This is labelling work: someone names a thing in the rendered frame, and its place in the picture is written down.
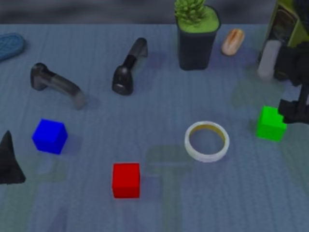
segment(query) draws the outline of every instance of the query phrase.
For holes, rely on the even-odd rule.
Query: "plant pot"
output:
[[[178,59],[179,66],[182,70],[204,70],[208,67],[213,42],[216,38],[217,31],[221,27],[221,21],[217,11],[213,7],[206,6],[214,10],[219,20],[219,27],[215,31],[188,33],[180,29],[176,19],[178,33]]]

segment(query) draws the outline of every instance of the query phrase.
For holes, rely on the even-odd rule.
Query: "potted plant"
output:
[[[205,0],[176,0],[175,16],[180,68],[206,69],[221,26],[217,11],[206,5]]]

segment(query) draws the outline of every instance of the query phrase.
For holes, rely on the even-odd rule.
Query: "table surface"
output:
[[[246,39],[235,57],[225,57],[220,46],[235,27]],[[11,131],[27,177],[0,186],[0,231],[308,231],[307,126],[289,125],[280,143],[254,134],[263,105],[276,107],[299,91],[256,76],[265,31],[266,25],[223,25],[208,69],[185,72],[175,25],[1,25],[0,33],[21,33],[28,47],[0,63],[0,131]],[[138,37],[147,38],[149,56],[134,73],[133,95],[120,96],[111,91],[113,71]],[[36,62],[80,86],[87,107],[75,110],[53,89],[33,90]],[[31,136],[41,118],[65,123],[61,156],[36,150]],[[203,120],[230,136],[219,162],[195,161],[184,149],[186,129]],[[220,145],[207,133],[194,141],[203,151]],[[139,199],[113,198],[114,162],[140,163]]]

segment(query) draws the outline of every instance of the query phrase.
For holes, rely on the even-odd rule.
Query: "toy block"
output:
[[[115,163],[112,170],[114,198],[140,197],[140,165],[138,163]]]
[[[279,142],[286,131],[287,125],[278,109],[264,106],[258,119],[256,136],[262,139]]]
[[[32,140],[39,151],[60,155],[68,138],[62,122],[42,119],[37,126]]]

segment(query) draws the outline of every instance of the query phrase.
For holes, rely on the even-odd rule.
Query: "ring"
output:
[[[212,154],[212,155],[202,154],[202,153],[196,151],[192,147],[192,145],[190,144],[190,136],[195,131],[200,130],[200,129],[209,129],[209,130],[212,130],[212,131],[214,131],[214,132],[216,132],[217,134],[220,135],[220,137],[222,138],[222,140],[224,142],[224,146],[218,153],[215,153],[215,154]],[[185,137],[184,137],[184,147],[187,150],[188,154],[192,158],[194,158],[194,159],[196,159],[200,162],[209,163],[209,162],[216,162],[216,161],[222,159],[223,156],[226,155],[226,152],[227,152],[229,146],[230,146],[230,138],[229,138],[226,130],[222,126],[220,126],[220,125],[218,125],[217,123],[214,123],[214,122],[209,122],[209,121],[196,122],[187,129],[187,131],[185,133]]]

